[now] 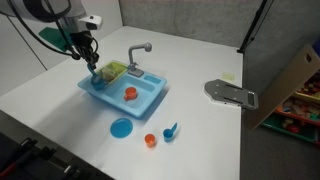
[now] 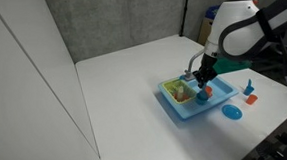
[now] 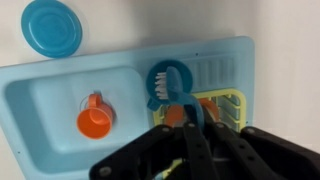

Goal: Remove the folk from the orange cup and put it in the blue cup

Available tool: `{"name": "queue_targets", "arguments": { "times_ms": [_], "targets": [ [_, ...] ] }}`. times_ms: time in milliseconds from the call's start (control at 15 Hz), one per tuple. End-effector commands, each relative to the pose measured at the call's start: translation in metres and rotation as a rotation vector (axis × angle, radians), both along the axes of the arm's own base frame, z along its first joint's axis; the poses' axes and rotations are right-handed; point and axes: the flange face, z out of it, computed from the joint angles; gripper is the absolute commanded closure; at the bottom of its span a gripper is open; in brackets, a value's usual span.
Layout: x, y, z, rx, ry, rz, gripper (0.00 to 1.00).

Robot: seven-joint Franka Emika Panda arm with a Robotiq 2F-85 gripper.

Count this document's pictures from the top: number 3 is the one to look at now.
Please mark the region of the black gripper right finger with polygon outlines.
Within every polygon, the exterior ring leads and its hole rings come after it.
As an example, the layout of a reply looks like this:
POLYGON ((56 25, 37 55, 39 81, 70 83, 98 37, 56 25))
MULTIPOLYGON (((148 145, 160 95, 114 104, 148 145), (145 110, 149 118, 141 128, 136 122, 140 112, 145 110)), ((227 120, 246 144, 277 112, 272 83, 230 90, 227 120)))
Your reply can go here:
POLYGON ((320 180, 320 154, 253 126, 239 132, 204 108, 201 180, 320 180))

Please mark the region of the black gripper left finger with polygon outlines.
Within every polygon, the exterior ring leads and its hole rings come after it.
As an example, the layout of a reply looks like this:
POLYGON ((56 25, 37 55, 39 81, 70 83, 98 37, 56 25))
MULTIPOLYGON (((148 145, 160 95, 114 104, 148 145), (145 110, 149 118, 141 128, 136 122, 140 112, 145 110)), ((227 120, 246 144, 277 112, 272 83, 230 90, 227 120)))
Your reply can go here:
POLYGON ((158 125, 95 163, 90 180, 152 180, 182 159, 172 180, 219 180, 210 146, 193 123, 182 127, 158 125))

